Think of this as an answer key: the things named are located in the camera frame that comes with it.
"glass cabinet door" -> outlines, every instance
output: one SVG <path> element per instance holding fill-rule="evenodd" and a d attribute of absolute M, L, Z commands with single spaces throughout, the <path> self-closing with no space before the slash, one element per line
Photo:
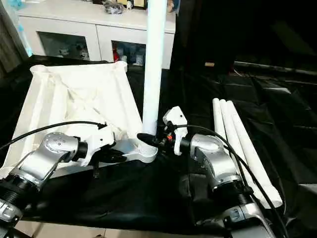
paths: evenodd
<path fill-rule="evenodd" d="M 145 66 L 146 45 L 123 41 L 111 41 L 113 61 L 125 61 L 128 64 Z"/>
<path fill-rule="evenodd" d="M 89 60 L 89 53 L 84 36 L 41 31 L 38 31 L 37 33 L 40 37 L 45 55 L 78 60 Z"/>

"black cloth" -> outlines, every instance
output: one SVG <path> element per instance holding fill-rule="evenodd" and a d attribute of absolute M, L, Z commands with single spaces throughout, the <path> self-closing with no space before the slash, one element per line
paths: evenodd
<path fill-rule="evenodd" d="M 7 118 L 1 142 L 10 139 L 23 105 L 33 64 L 83 64 L 78 60 L 31 57 L 8 75 L 1 94 Z M 142 114 L 144 72 L 127 76 Z M 212 99 L 232 100 L 260 159 L 286 207 L 290 237 L 312 237 L 317 230 L 317 84 L 203 72 L 163 70 L 159 121 L 180 105 L 188 122 L 213 129 Z M 200 132 L 190 130 L 190 134 Z M 210 222 L 217 205 L 207 198 L 204 171 L 188 156 L 160 153 L 151 164 L 132 161 L 49 180 L 24 219 L 92 227 L 153 230 L 179 234 L 220 234 Z"/>

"figurine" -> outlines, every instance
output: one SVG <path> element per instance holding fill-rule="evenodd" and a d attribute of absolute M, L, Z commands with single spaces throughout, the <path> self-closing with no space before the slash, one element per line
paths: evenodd
<path fill-rule="evenodd" d="M 127 63 L 128 57 L 127 57 L 127 56 L 121 56 L 121 57 L 120 57 L 120 60 Z"/>
<path fill-rule="evenodd" d="M 59 55 L 57 57 L 64 58 L 69 55 L 69 49 L 68 48 L 60 48 L 59 49 Z"/>
<path fill-rule="evenodd" d="M 110 0 L 103 2 L 105 11 L 108 14 L 121 14 L 123 12 L 124 6 L 121 3 L 113 3 Z"/>
<path fill-rule="evenodd" d="M 124 49 L 122 47 L 117 47 L 117 53 L 118 53 L 118 55 L 120 55 L 120 57 L 123 56 Z"/>
<path fill-rule="evenodd" d="M 120 55 L 117 53 L 116 48 L 112 48 L 112 53 L 113 53 L 113 61 L 117 62 L 120 60 Z"/>
<path fill-rule="evenodd" d="M 131 2 L 131 1 L 127 1 L 127 9 L 128 9 L 128 10 L 131 10 L 132 7 L 133 7 L 132 2 Z"/>
<path fill-rule="evenodd" d="M 173 0 L 167 0 L 167 11 L 172 12 L 174 10 L 174 2 Z"/>
<path fill-rule="evenodd" d="M 143 66 L 143 58 L 144 58 L 143 55 L 136 55 L 136 60 L 133 65 Z"/>
<path fill-rule="evenodd" d="M 84 48 L 86 48 L 86 43 L 78 41 L 78 42 L 76 42 L 75 47 L 76 47 L 77 51 L 81 51 Z"/>
<path fill-rule="evenodd" d="M 83 60 L 89 60 L 89 54 L 87 52 L 87 50 L 83 49 L 79 52 L 79 56 L 83 59 Z"/>

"white plastic pipe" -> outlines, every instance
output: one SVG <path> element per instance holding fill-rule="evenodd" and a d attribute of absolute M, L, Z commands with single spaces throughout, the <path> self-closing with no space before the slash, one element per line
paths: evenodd
<path fill-rule="evenodd" d="M 263 189 L 271 199 L 273 205 L 275 207 L 281 206 L 283 204 L 282 199 L 276 188 L 272 185 L 271 181 L 269 180 L 267 173 L 263 167 L 263 164 L 257 154 L 257 151 L 255 150 L 253 143 L 249 138 L 249 135 L 245 127 L 243 126 L 243 123 L 232 101 L 227 102 L 227 107 L 231 114 L 233 124 L 238 134 L 239 141 L 242 146 L 242 150 L 247 160 L 248 166 L 250 167 L 251 171 L 256 176 L 260 185 L 263 187 Z"/>
<path fill-rule="evenodd" d="M 227 139 L 226 132 L 224 129 L 223 120 L 222 120 L 220 101 L 218 98 L 214 98 L 212 100 L 212 111 L 213 111 L 213 123 L 214 123 L 215 132 L 217 132 L 219 135 L 221 135 L 224 139 Z"/>
<path fill-rule="evenodd" d="M 160 78 L 164 50 L 167 0 L 149 0 L 143 98 L 143 133 L 155 135 L 159 113 Z M 157 148 L 141 144 L 143 156 L 155 158 Z"/>
<path fill-rule="evenodd" d="M 244 161 L 247 163 L 246 158 L 243 154 L 243 150 L 242 147 L 240 145 L 240 141 L 237 135 L 237 132 L 235 130 L 230 112 L 227 108 L 227 102 L 222 99 L 220 100 L 220 108 L 221 108 L 221 112 L 222 112 L 222 119 L 223 119 L 223 123 L 224 123 L 224 127 L 225 127 L 225 131 L 226 131 L 226 135 L 228 138 L 228 142 L 230 143 L 230 145 L 232 146 L 232 148 L 234 149 L 234 151 L 237 153 L 237 155 Z M 232 158 L 233 161 L 237 166 L 237 161 L 235 160 L 235 158 Z M 260 192 L 260 190 L 258 189 L 258 187 L 253 183 L 253 180 L 250 176 L 250 174 L 248 173 L 248 171 L 242 166 L 242 170 L 243 173 L 245 175 L 246 181 L 248 183 L 248 186 L 250 186 L 253 189 L 254 195 L 257 197 L 257 199 L 260 201 L 260 203 L 265 207 L 265 208 L 269 208 L 269 204 L 267 203 L 267 201 L 265 200 L 265 198 L 263 197 L 262 193 Z"/>

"cabinet door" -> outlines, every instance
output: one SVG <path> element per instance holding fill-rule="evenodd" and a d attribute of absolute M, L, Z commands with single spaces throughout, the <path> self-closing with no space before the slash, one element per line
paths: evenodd
<path fill-rule="evenodd" d="M 128 63 L 145 65 L 147 31 L 97 25 L 102 60 L 114 61 L 114 57 L 127 57 Z M 174 34 L 165 33 L 162 68 L 169 69 Z"/>
<path fill-rule="evenodd" d="M 33 54 L 101 60 L 94 24 L 21 16 Z"/>

